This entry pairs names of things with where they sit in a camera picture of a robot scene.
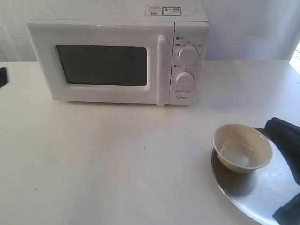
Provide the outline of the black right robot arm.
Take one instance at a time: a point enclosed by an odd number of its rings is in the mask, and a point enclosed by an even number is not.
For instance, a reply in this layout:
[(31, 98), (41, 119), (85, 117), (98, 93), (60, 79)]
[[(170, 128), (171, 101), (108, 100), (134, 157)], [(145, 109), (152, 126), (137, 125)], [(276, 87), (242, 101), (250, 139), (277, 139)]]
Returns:
[[(273, 117), (267, 121), (263, 130), (284, 157), (294, 181), (299, 185), (300, 127)], [(272, 216), (281, 225), (298, 225), (300, 223), (300, 195), (295, 195), (289, 202), (279, 207)]]

